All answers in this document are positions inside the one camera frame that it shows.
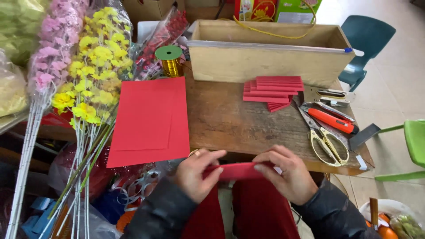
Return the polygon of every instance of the orange utility knife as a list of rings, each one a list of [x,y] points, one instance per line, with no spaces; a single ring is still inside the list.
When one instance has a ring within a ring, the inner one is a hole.
[[[304,110],[305,112],[307,112],[309,115],[313,116],[314,118],[321,120],[325,122],[326,124],[341,130],[342,132],[345,132],[347,134],[357,134],[359,132],[359,127],[357,127],[357,125],[354,125],[353,123],[349,121],[338,119],[323,111],[309,108],[306,106],[301,106],[300,108]]]

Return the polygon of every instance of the plastic lid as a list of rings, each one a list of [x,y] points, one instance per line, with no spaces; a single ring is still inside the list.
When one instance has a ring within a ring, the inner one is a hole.
[[[163,46],[155,51],[155,56],[160,60],[174,60],[181,56],[183,51],[178,46]]]

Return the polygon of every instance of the red pants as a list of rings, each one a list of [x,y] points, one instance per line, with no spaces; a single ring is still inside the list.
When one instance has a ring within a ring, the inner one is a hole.
[[[266,179],[237,181],[232,190],[239,239],[300,239],[288,200]],[[182,239],[225,239],[218,188],[199,204]]]

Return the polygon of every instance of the black jacket sleeve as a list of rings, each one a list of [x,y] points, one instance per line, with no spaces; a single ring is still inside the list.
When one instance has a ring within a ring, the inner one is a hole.
[[[315,239],[381,239],[348,197],[328,180],[304,205],[292,207],[311,228]]]
[[[168,178],[143,200],[121,239],[180,238],[198,205]]]

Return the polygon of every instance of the teal chair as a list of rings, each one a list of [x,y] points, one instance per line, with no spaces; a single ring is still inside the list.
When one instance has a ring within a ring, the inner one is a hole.
[[[404,137],[406,138],[410,159],[412,159],[414,164],[425,168],[425,119],[416,121],[406,120],[402,125],[381,129],[378,133],[381,134],[402,128],[404,128]],[[425,171],[375,176],[375,180],[378,181],[398,181],[421,178],[425,178]]]
[[[355,56],[348,67],[354,72],[343,71],[338,79],[350,85],[353,92],[363,81],[367,71],[366,63],[375,58],[396,33],[396,29],[387,23],[372,17],[349,16],[341,26],[352,48],[363,51],[361,57]]]

